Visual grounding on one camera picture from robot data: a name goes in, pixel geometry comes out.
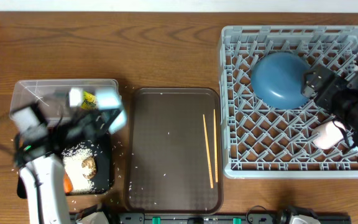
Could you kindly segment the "yellow snack wrapper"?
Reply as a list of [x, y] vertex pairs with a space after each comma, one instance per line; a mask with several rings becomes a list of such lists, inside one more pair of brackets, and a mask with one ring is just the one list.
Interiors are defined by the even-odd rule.
[[83, 92], [83, 102], [80, 108], [84, 110], [95, 110], [98, 108], [98, 101], [97, 98], [87, 91]]

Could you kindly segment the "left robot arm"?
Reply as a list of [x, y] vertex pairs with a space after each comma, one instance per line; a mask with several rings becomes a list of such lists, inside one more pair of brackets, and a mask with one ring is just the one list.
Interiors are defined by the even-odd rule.
[[102, 138], [124, 112], [115, 89], [99, 88], [94, 93], [95, 110], [76, 112], [54, 128], [48, 127], [37, 101], [10, 113], [19, 130], [14, 138], [14, 162], [25, 186], [31, 223], [71, 223], [60, 153], [84, 140]]

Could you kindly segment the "blue plate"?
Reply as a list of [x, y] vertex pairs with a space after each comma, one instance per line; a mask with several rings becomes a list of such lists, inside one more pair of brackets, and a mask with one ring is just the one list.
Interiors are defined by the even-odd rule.
[[255, 95], [267, 105], [292, 110], [303, 106], [303, 74], [310, 69], [300, 57], [277, 52], [262, 58], [252, 69], [251, 85]]

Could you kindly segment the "wooden chopstick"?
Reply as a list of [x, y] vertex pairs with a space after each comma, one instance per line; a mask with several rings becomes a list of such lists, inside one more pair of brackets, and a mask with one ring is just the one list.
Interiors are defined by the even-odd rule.
[[218, 138], [217, 138], [217, 122], [216, 122], [216, 110], [213, 110], [213, 128], [214, 128], [214, 174], [215, 183], [219, 182], [219, 171], [218, 171]]
[[205, 140], [206, 157], [207, 157], [207, 164], [208, 164], [209, 186], [210, 186], [211, 189], [213, 189], [214, 188], [213, 174], [212, 174], [212, 167], [211, 167], [211, 158], [210, 158], [209, 141], [208, 141], [208, 131], [207, 131], [207, 127], [206, 127], [205, 114], [203, 114], [203, 130], [204, 130], [204, 140]]

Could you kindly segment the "orange carrot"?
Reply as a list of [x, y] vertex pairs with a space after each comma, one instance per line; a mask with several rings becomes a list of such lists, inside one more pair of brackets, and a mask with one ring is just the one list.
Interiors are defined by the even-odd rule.
[[63, 176], [63, 188], [66, 194], [69, 194], [73, 190], [73, 184], [67, 173], [64, 173]]

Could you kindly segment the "pink cup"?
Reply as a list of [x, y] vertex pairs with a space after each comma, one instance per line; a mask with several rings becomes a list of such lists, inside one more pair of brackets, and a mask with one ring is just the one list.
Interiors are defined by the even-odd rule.
[[312, 143], [320, 149], [330, 149], [344, 139], [342, 132], [346, 132], [346, 128], [341, 122], [329, 121], [314, 128], [312, 135], [316, 137]]

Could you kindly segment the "light blue rice bowl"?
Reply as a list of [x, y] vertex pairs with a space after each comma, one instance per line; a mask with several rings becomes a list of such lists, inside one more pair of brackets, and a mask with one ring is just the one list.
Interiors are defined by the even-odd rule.
[[114, 134], [127, 123], [127, 114], [122, 104], [121, 97], [116, 90], [110, 87], [99, 88], [95, 91], [98, 110], [108, 122], [108, 131]]

